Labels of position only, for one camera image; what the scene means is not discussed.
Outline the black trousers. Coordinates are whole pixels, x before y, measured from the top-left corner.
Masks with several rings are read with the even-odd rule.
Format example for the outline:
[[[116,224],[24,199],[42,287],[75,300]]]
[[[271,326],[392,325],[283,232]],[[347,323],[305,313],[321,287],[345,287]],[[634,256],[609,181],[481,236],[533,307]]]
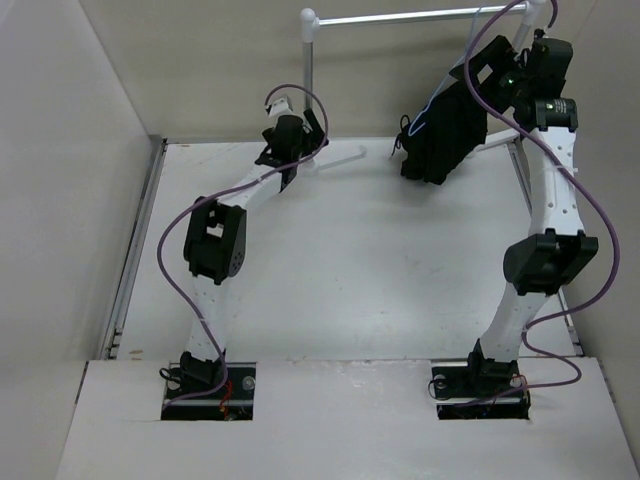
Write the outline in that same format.
[[[486,141],[487,113],[477,104],[463,82],[455,82],[431,102],[412,126],[401,118],[394,141],[406,158],[400,175],[407,180],[440,185],[477,146]]]

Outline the white metal clothes rack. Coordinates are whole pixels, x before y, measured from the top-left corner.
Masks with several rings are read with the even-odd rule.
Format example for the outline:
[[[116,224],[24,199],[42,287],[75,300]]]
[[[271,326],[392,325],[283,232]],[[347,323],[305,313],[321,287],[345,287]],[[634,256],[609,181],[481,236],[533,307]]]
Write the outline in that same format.
[[[512,7],[507,7],[506,5],[482,5],[468,8],[372,14],[338,18],[320,18],[312,8],[304,8],[300,12],[304,106],[305,108],[311,108],[314,103],[312,96],[314,82],[314,41],[321,30],[330,28],[402,25],[470,19],[471,24],[464,47],[464,53],[467,54],[471,52],[471,42],[476,38],[476,34],[479,32],[480,20],[489,20],[502,11],[504,11],[505,16],[516,15],[521,17],[519,27],[513,40],[513,45],[515,47],[521,47],[526,35],[535,25],[546,4],[547,1],[513,1]]]

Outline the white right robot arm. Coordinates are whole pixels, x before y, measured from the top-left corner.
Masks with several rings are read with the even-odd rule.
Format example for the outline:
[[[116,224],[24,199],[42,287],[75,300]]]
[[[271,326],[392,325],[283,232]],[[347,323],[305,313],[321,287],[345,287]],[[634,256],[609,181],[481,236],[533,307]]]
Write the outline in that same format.
[[[572,45],[542,36],[518,59],[499,35],[451,70],[469,79],[498,113],[513,111],[522,137],[530,183],[531,224],[526,238],[505,252],[506,286],[493,321],[476,341],[463,370],[446,371],[444,387],[456,396],[516,396],[522,336],[562,286],[594,258],[599,242],[586,234],[572,184],[577,105],[562,97]]]

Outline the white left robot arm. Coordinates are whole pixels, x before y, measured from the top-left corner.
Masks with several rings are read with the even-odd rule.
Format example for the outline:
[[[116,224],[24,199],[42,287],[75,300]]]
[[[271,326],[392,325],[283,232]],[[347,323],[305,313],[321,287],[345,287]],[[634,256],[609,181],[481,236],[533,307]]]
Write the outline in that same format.
[[[223,312],[226,287],[246,259],[249,212],[282,193],[296,179],[298,168],[328,145],[326,127],[311,108],[301,115],[290,108],[268,113],[275,124],[263,131],[265,147],[241,182],[220,193],[197,198],[161,234],[156,259],[162,275],[192,308],[195,319],[179,366],[165,370],[178,386],[179,400],[214,398],[229,380]],[[169,233],[188,220],[183,258],[194,294],[187,294],[168,273],[163,260]]]

